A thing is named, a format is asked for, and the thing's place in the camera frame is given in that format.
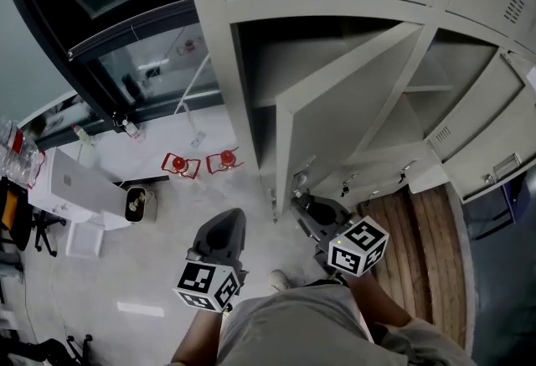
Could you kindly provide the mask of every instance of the gray shirt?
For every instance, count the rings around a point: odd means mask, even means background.
[[[272,365],[474,365],[434,326],[419,319],[385,326],[371,343],[345,286],[314,286],[241,302],[222,330],[217,364]]]

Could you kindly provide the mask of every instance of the trash can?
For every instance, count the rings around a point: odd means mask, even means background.
[[[157,195],[141,186],[126,192],[125,219],[131,223],[156,223]]]

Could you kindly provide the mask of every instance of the red object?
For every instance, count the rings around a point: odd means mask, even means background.
[[[198,175],[201,161],[199,159],[184,159],[183,157],[168,153],[162,163],[162,170],[181,177],[195,179]]]
[[[17,154],[20,154],[23,150],[23,139],[23,132],[20,129],[17,129],[17,133],[15,133],[15,141],[13,142],[13,151]]]
[[[186,50],[186,53],[188,54],[192,52],[193,50],[195,50],[195,44],[193,40],[186,40],[184,42],[184,50]]]
[[[173,169],[175,169],[179,173],[188,170],[188,163],[181,157],[175,157],[173,159],[173,164],[172,165],[173,165]]]
[[[207,161],[207,169],[209,170],[209,173],[214,174],[220,171],[227,171],[228,169],[237,168],[240,165],[242,165],[243,162],[239,163],[238,165],[236,164],[236,156],[233,152],[237,149],[238,147],[233,150],[223,150],[221,153],[207,156],[206,161]],[[212,169],[212,166],[214,164],[218,165],[218,169],[215,169],[215,170]]]

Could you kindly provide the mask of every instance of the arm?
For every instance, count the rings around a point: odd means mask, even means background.
[[[372,274],[346,277],[346,281],[374,341],[382,347],[407,355],[413,363],[476,366],[460,346],[441,334],[439,329],[422,320],[412,320],[411,315],[385,293]]]
[[[375,323],[403,327],[411,321],[411,315],[385,293],[370,272],[359,278],[347,276],[346,281],[369,328]]]
[[[172,363],[186,366],[213,366],[218,356],[222,314],[199,311],[183,341],[173,355]]]

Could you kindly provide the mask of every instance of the cable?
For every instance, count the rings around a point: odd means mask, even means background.
[[[28,293],[26,292],[27,285],[28,285],[28,275],[26,274],[26,272],[24,272],[24,308],[26,309],[26,316],[28,317],[28,322],[30,323],[30,328],[32,329],[33,339],[35,340],[35,343],[38,343],[37,337],[35,336],[34,325],[32,324],[32,320],[28,312],[28,303],[27,303]]]
[[[188,85],[188,87],[187,87],[186,90],[184,91],[184,93],[183,93],[183,97],[182,97],[181,100],[178,102],[178,104],[177,104],[177,108],[176,108],[175,111],[173,112],[174,115],[176,115],[177,112],[178,112],[178,110],[181,108],[181,105],[184,103],[184,100],[185,100],[186,97],[188,96],[188,93],[190,92],[190,89],[192,89],[192,86],[193,86],[193,84],[195,83],[195,80],[198,79],[199,75],[201,74],[201,71],[203,71],[204,66],[207,64],[207,62],[209,62],[209,59],[210,59],[210,54],[207,54],[207,56],[204,57],[203,62],[202,62],[201,65],[199,66],[198,70],[195,72],[195,76],[192,78],[192,81],[190,81],[190,84]]]
[[[63,235],[61,235],[61,238],[58,241],[58,250],[59,250],[59,245],[61,244],[61,241],[63,241],[63,239],[65,238],[65,236],[68,233],[69,232],[65,232]],[[54,304],[54,309],[56,310],[56,313],[59,315],[59,318],[61,318],[61,323],[63,324],[63,327],[64,327],[65,340],[67,340],[67,327],[65,326],[64,316],[61,314],[61,310],[59,309],[58,302],[56,302],[56,296],[54,294],[54,288],[52,287],[52,272],[54,271],[54,265],[56,264],[56,261],[57,261],[57,259],[53,260],[52,265],[50,265],[49,289],[50,289],[50,295],[52,296],[52,302]]]
[[[160,62],[156,65],[158,68],[160,68],[162,66],[162,62],[169,55],[169,52],[171,52],[171,50],[173,49],[173,46],[175,45],[175,43],[177,43],[177,40],[180,39],[181,35],[183,35],[184,29],[186,29],[186,27],[182,27],[182,29],[178,32],[177,37],[173,40],[173,42],[171,43],[171,46],[169,46],[169,49],[167,50],[167,52],[164,54],[162,59],[160,59]],[[151,77],[149,77],[149,79],[151,79],[152,77],[160,77],[160,74],[152,75]]]

